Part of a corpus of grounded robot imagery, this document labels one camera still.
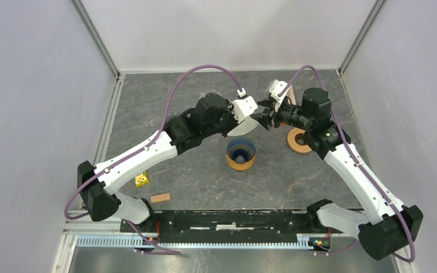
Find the blue plastic dripper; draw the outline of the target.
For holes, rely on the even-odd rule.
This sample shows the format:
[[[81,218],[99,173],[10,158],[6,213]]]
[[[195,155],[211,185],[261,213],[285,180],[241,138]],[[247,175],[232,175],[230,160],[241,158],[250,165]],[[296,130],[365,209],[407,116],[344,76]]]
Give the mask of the blue plastic dripper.
[[[226,147],[228,158],[237,164],[245,164],[252,161],[255,153],[255,145],[248,138],[234,138]]]

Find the wooden ring stand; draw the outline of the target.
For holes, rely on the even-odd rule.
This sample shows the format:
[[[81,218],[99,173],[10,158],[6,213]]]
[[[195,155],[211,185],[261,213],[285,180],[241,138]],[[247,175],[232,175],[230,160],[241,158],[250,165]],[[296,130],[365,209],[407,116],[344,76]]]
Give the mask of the wooden ring stand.
[[[226,156],[226,162],[231,169],[236,172],[243,172],[251,168],[255,162],[255,156],[246,156],[245,154],[240,154],[235,157]]]
[[[306,143],[305,131],[299,128],[293,128],[287,134],[287,144],[294,152],[307,154],[312,148]]]

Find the clear plastic dripper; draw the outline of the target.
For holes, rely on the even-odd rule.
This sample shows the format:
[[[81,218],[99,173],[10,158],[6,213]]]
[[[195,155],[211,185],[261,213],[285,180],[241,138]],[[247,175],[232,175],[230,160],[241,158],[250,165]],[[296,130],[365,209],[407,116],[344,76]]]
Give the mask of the clear plastic dripper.
[[[208,95],[211,95],[211,94],[222,96],[222,94],[216,90],[207,90],[207,91],[201,92],[199,95],[199,98],[202,99],[202,98],[204,98]]]

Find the small wooden block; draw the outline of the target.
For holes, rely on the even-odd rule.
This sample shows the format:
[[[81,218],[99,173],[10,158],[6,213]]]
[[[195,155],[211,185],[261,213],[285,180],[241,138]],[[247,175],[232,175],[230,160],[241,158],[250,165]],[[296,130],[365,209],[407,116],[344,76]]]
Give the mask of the small wooden block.
[[[171,195],[169,193],[164,193],[161,195],[154,195],[154,196],[150,197],[151,203],[165,202],[165,201],[170,201],[170,200],[171,200]]]

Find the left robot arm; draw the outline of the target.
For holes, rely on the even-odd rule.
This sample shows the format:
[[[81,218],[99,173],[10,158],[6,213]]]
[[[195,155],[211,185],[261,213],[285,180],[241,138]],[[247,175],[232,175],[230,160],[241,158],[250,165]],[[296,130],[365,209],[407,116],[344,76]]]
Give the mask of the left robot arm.
[[[133,177],[154,165],[201,145],[215,134],[227,136],[238,126],[235,102],[218,94],[207,94],[195,108],[166,120],[163,129],[145,142],[97,166],[79,165],[80,196],[94,222],[111,216],[133,222],[141,231],[155,227],[156,216],[143,199],[120,193]]]

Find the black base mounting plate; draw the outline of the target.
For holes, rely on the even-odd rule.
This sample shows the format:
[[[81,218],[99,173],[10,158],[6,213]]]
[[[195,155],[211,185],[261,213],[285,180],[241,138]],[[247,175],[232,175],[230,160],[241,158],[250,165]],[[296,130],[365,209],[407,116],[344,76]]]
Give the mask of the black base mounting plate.
[[[136,225],[160,243],[293,243],[298,234],[339,233],[305,210],[162,210]]]

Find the yellow juice carton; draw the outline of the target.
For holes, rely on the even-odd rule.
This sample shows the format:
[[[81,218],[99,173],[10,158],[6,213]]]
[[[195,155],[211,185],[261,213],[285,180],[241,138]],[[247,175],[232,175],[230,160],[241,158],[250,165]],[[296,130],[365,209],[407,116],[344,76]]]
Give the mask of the yellow juice carton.
[[[144,171],[134,178],[135,186],[137,188],[143,187],[149,183],[147,172]]]

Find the orange coffee filter box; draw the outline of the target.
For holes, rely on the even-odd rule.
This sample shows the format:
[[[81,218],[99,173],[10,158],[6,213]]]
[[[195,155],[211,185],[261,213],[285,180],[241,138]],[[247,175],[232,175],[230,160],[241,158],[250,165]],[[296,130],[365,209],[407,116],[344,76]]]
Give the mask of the orange coffee filter box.
[[[285,98],[279,108],[279,115],[281,116],[280,126],[290,125],[291,119],[294,116],[296,107],[296,99],[293,87],[290,86],[286,92]]]

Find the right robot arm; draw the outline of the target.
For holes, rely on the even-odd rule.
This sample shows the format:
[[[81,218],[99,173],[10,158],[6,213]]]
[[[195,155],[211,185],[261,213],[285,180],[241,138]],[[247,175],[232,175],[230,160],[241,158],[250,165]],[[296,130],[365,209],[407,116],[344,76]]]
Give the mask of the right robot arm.
[[[307,208],[307,227],[313,232],[338,230],[358,241],[375,260],[393,255],[413,262],[423,213],[391,193],[363,161],[332,112],[328,92],[308,88],[301,105],[289,103],[282,94],[270,94],[258,104],[263,112],[252,117],[264,128],[286,123],[304,130],[306,145],[342,178],[364,210],[357,213],[321,200]]]

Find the white paper coffee filter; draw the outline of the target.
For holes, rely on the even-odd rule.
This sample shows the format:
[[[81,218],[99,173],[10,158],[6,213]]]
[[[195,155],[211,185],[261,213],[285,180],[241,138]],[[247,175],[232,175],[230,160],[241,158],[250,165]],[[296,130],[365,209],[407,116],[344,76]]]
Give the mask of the white paper coffee filter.
[[[240,124],[227,133],[228,137],[239,137],[253,131],[259,123],[252,117],[246,117]]]

